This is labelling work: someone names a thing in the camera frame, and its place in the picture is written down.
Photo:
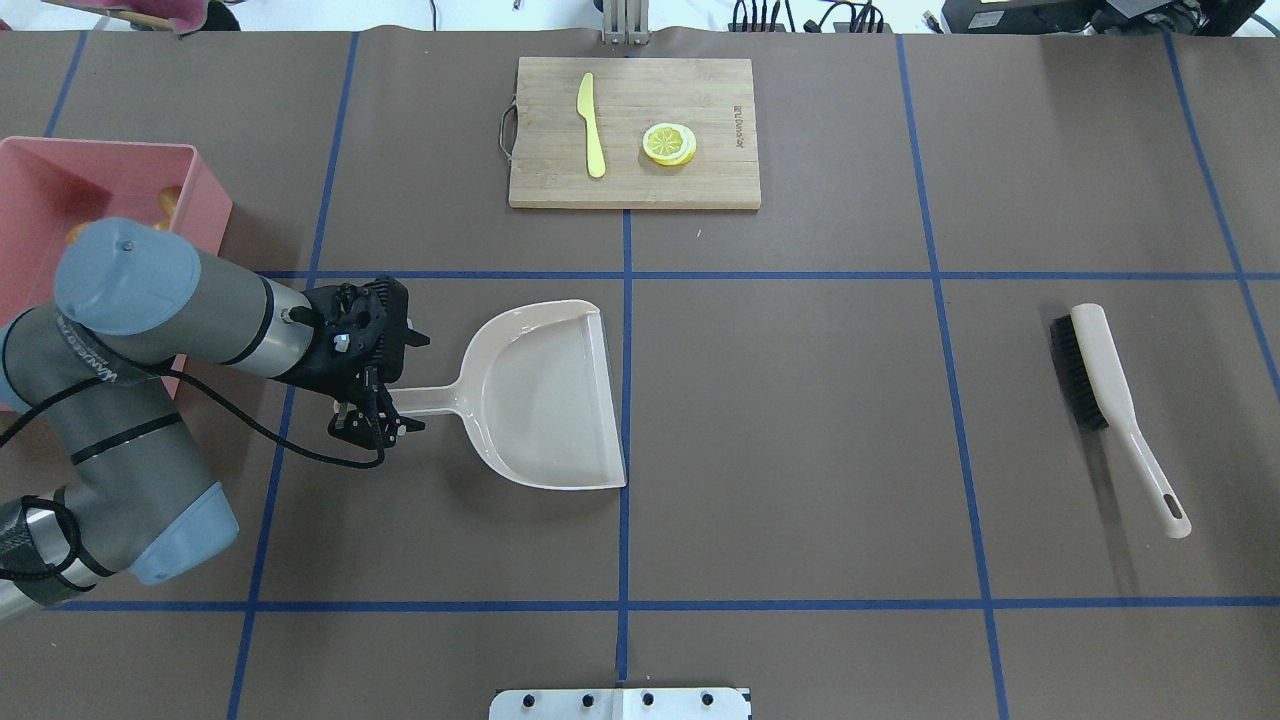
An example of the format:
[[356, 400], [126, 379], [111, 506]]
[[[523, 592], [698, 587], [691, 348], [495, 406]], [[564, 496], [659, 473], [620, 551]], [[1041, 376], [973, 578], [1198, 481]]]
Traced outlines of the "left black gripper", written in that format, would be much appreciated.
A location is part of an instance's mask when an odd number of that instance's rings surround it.
[[[284, 306], [284, 327], [307, 329], [285, 370], [275, 380], [329, 396], [335, 404], [328, 434], [353, 446], [379, 446], [379, 423], [362, 409], [379, 387], [401, 378], [407, 348], [430, 345], [412, 328], [408, 288], [393, 277], [365, 284], [340, 283], [306, 290], [303, 300]], [[380, 411], [380, 446], [424, 430], [425, 421]]]

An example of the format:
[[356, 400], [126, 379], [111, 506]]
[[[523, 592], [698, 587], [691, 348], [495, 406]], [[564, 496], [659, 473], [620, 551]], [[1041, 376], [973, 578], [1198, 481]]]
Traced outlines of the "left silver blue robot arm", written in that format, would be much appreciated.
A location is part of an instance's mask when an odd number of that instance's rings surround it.
[[429, 338], [389, 275], [298, 291], [188, 240], [124, 218], [90, 223], [59, 261], [52, 299], [3, 328], [13, 439], [45, 418], [77, 480], [3, 503], [3, 620], [55, 607], [129, 571], [146, 585], [228, 546], [239, 524], [166, 388], [180, 356], [333, 398], [330, 432], [375, 452], [422, 423], [390, 384]]

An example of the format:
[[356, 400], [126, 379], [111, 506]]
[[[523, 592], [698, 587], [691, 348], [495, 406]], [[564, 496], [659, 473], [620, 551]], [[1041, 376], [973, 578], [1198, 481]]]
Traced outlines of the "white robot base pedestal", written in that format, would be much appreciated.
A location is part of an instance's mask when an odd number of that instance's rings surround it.
[[508, 689], [489, 719], [753, 719], [750, 692], [732, 687]]

